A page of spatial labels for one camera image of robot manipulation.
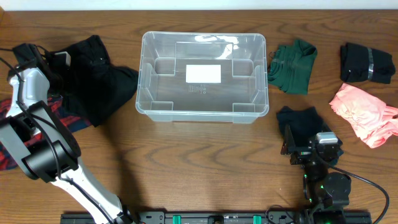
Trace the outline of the dark navy garment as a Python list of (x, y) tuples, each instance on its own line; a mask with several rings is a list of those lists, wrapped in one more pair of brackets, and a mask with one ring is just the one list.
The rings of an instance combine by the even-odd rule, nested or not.
[(315, 139), (317, 133), (332, 132), (314, 107), (302, 111), (294, 111), (285, 106), (277, 113), (277, 120), (283, 138), (285, 125), (288, 124), (296, 144)]

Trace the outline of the large black garment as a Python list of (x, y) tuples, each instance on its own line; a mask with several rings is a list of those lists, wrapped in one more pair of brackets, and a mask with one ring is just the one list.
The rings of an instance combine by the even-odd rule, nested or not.
[[(53, 61), (54, 53), (63, 51), (71, 56), (69, 67)], [(95, 127), (127, 103), (137, 90), (139, 72), (113, 65), (98, 35), (59, 51), (46, 52), (45, 56), (50, 69), (63, 79), (60, 91), (63, 107), (71, 114), (86, 118)]]

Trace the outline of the dark green shirt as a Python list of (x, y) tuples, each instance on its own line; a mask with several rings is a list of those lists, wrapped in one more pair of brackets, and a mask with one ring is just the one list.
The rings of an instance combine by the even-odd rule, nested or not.
[(279, 45), (269, 65), (268, 83), (287, 94), (307, 95), (317, 48), (300, 39)]

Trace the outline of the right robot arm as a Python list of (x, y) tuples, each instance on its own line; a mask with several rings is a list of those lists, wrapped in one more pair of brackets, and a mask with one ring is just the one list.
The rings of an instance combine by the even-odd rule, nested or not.
[(293, 223), (345, 223), (343, 208), (349, 204), (351, 178), (329, 172), (342, 155), (341, 142), (327, 125), (305, 138), (294, 134), (287, 124), (281, 154), (290, 156), (292, 165), (304, 170), (303, 193), (310, 206), (295, 213)]

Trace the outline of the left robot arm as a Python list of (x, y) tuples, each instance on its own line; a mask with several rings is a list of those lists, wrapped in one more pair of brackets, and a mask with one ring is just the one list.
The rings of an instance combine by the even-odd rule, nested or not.
[(95, 223), (139, 223), (86, 168), (72, 133), (52, 113), (47, 97), (62, 88), (60, 75), (34, 44), (11, 49), (18, 64), (10, 66), (11, 107), (1, 120), (1, 144), (26, 176), (61, 188), (91, 215)]

